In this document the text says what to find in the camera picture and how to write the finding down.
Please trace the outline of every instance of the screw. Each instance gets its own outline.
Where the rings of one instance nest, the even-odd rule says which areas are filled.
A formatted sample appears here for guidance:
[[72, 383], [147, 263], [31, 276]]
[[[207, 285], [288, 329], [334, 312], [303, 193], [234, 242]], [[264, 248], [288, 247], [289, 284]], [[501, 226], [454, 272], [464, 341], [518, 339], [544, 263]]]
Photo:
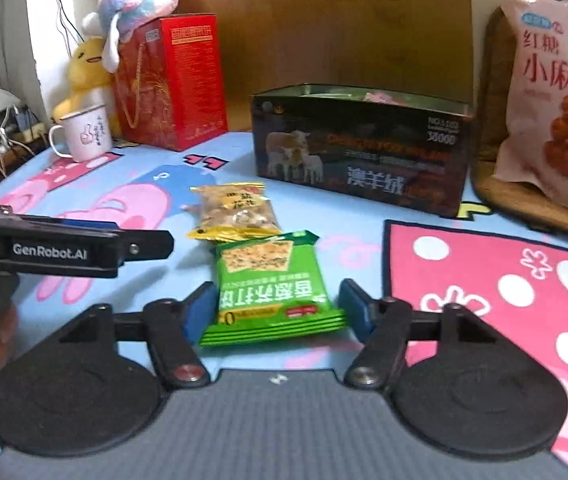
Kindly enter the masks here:
[[175, 378], [184, 383], [199, 381], [205, 374], [206, 369], [200, 365], [179, 365], [173, 372]]
[[372, 386], [379, 382], [379, 375], [372, 368], [358, 366], [349, 372], [349, 380], [359, 386]]
[[1, 205], [0, 204], [0, 213], [5, 214], [5, 215], [10, 215], [11, 213], [13, 213], [13, 208], [9, 205]]

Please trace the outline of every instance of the electrical cable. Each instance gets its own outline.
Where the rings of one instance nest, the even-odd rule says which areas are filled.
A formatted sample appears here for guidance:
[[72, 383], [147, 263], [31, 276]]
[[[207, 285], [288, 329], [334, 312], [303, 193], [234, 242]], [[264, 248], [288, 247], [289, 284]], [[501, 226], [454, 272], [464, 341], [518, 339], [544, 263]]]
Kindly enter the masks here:
[[[70, 46], [70, 38], [73, 38], [73, 41], [75, 41], [75, 44], [79, 45], [79, 42], [77, 41], [77, 38], [74, 37], [72, 32], [68, 29], [68, 27], [64, 23], [64, 20], [66, 20], [66, 23], [68, 23], [68, 25], [70, 25], [70, 27], [75, 31], [75, 34], [77, 34], [77, 37], [81, 41], [84, 41], [84, 37], [81, 35], [79, 30], [77, 30], [77, 28], [75, 27], [73, 22], [69, 19], [68, 15], [66, 13], [66, 10], [64, 9], [64, 5], [62, 3], [62, 0], [56, 0], [56, 4], [58, 5], [58, 16], [57, 16], [57, 18], [59, 20], [59, 23], [58, 23], [58, 20], [56, 20], [56, 29], [58, 30], [58, 32], [60, 34], [62, 34], [62, 38], [64, 40], [64, 46], [66, 47], [66, 53], [68, 54], [68, 57], [71, 57], [72, 52], [71, 52], [71, 46]], [[61, 27], [64, 29], [64, 32], [62, 30], [59, 30], [58, 25], [61, 25]]]

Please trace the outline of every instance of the yellow plush toy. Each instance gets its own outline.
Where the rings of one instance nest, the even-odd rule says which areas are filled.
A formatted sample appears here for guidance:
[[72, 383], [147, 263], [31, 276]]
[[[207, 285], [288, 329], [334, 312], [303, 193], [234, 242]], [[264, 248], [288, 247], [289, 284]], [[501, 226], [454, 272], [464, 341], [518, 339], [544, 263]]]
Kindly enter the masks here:
[[88, 38], [75, 49], [66, 72], [71, 95], [55, 107], [53, 118], [59, 123], [66, 114], [104, 103], [109, 115], [110, 133], [113, 137], [120, 137], [122, 131], [110, 87], [111, 75], [102, 66], [104, 43], [104, 38]]

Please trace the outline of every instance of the pink cartoon print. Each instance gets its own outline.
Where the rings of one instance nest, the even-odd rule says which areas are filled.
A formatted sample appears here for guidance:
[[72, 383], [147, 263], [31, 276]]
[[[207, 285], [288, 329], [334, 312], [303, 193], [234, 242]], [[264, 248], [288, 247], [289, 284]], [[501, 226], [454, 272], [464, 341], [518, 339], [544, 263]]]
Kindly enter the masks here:
[[42, 173], [30, 178], [0, 198], [1, 205], [9, 205], [15, 214], [26, 214], [33, 209], [49, 191], [64, 186], [104, 164], [120, 158], [121, 155], [104, 153], [93, 160], [69, 162], [56, 160]]
[[[464, 304], [553, 371], [568, 393], [568, 250], [413, 224], [387, 229], [393, 296], [427, 312]], [[435, 352], [436, 343], [411, 344], [407, 361]], [[554, 451], [568, 464], [568, 418]]]
[[[86, 210], [67, 211], [59, 218], [115, 222], [121, 229], [156, 229], [169, 209], [170, 197], [153, 184], [127, 184], [107, 193]], [[64, 304], [80, 300], [91, 288], [92, 278], [47, 276], [36, 291], [38, 301], [48, 300], [62, 284]]]
[[339, 264], [345, 269], [365, 269], [377, 264], [382, 247], [366, 244], [355, 236], [334, 235], [322, 238], [317, 243], [321, 251], [330, 251], [337, 256]]
[[352, 361], [363, 346], [350, 338], [335, 341], [325, 335], [310, 336], [305, 345], [307, 349], [301, 355], [290, 357], [284, 362], [285, 370], [311, 370], [336, 353], [344, 353]]

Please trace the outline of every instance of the soda cracker package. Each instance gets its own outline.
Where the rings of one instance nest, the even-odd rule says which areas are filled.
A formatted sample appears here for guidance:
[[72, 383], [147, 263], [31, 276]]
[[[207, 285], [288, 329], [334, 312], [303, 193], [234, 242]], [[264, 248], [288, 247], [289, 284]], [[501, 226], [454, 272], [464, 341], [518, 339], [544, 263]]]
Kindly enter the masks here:
[[280, 234], [261, 182], [192, 187], [202, 207], [199, 225], [187, 234], [196, 240], [232, 242]]
[[568, 207], [568, 0], [501, 0], [517, 38], [495, 177]]
[[330, 332], [346, 326], [331, 304], [308, 231], [221, 244], [217, 323], [202, 346], [245, 344]]

